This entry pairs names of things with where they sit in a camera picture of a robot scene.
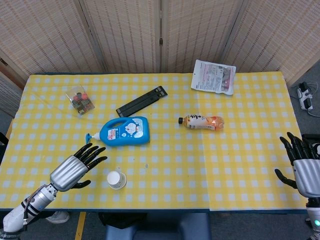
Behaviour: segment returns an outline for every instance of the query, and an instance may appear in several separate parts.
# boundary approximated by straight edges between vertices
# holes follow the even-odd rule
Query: small plastic bag
[[[81,85],[67,91],[65,95],[80,115],[83,115],[95,108],[84,87]]]
[[[217,94],[234,94],[236,67],[196,60],[191,88]]]

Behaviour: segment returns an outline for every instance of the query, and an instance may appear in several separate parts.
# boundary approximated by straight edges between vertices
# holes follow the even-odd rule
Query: blue detergent bottle
[[[101,140],[111,147],[145,144],[150,140],[148,120],[143,116],[115,118],[95,135],[87,133],[85,142],[89,143],[91,138]]]

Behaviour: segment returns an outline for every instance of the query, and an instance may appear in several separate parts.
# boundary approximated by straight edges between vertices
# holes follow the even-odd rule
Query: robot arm
[[[275,169],[277,177],[290,187],[297,189],[299,193],[308,198],[306,210],[313,228],[310,240],[320,240],[320,160],[317,151],[306,140],[302,141],[287,133],[291,144],[280,137],[292,165],[294,178],[286,178],[279,169]]]
[[[39,187],[4,217],[3,230],[0,230],[0,240],[18,239],[22,229],[25,231],[27,224],[55,200],[58,191],[66,192],[70,189],[81,189],[91,183],[90,180],[78,181],[89,170],[107,159],[106,156],[95,159],[106,149],[105,147],[91,146],[92,143],[86,144],[74,155],[64,160],[50,174],[50,184]]]

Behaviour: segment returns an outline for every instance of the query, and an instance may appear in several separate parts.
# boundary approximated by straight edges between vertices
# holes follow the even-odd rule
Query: plastic bottle
[[[188,129],[210,129],[212,131],[222,130],[225,121],[220,116],[188,115],[185,118],[179,117],[179,124]]]
[[[139,145],[150,140],[148,120],[143,116],[119,117],[108,121],[94,135],[87,133],[85,142],[101,140],[108,146]]]

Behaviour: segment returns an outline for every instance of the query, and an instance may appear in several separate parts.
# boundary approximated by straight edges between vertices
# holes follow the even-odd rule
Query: white package
[[[217,94],[234,94],[236,67],[196,60],[191,88]]]

